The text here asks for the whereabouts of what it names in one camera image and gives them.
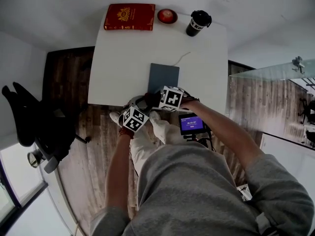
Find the white shoe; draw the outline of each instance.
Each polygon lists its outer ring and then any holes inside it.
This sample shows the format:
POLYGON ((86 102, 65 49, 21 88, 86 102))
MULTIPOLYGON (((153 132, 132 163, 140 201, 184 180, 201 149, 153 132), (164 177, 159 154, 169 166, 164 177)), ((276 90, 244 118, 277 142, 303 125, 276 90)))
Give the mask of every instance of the white shoe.
POLYGON ((150 122, 156 122, 157 120, 161 120, 161 116, 156 111, 151 111, 149 114, 150 122))
POLYGON ((110 112, 109 117, 113 120, 114 123, 116 123, 118 126, 119 125, 119 116, 120 114, 118 112, 110 112))

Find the gray t-shirt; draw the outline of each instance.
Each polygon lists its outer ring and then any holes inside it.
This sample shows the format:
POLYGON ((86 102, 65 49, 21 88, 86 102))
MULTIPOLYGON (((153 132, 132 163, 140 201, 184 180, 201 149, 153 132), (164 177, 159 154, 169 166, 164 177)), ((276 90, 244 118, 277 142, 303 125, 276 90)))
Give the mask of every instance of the gray t-shirt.
POLYGON ((275 157, 260 156, 245 171, 249 203, 222 155, 196 142, 163 146, 141 170, 136 217, 107 207, 91 221, 91 236, 252 236, 262 212, 279 232, 307 235, 313 202, 275 157))

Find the gray notebook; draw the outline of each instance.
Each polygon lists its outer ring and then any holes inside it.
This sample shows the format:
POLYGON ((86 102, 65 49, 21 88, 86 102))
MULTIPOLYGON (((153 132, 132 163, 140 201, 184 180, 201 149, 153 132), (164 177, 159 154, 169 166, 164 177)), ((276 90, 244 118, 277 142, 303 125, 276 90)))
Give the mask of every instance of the gray notebook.
POLYGON ((148 92, 155 93, 163 86, 178 86, 179 67, 151 63, 148 92))

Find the bowl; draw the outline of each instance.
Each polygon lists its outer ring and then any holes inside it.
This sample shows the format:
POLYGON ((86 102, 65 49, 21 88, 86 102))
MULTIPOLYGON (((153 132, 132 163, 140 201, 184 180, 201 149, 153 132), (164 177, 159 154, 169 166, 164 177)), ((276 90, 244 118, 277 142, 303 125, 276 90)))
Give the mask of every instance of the bowl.
POLYGON ((157 19, 163 24, 170 25, 177 21, 178 16, 174 10, 162 9, 157 13, 157 19))

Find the red book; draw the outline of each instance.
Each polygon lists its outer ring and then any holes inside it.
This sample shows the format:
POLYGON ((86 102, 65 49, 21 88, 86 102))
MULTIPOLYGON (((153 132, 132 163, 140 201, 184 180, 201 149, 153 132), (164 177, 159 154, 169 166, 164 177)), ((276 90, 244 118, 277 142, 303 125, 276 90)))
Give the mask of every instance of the red book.
POLYGON ((155 4, 117 3, 108 8, 105 30, 153 30, 155 4))

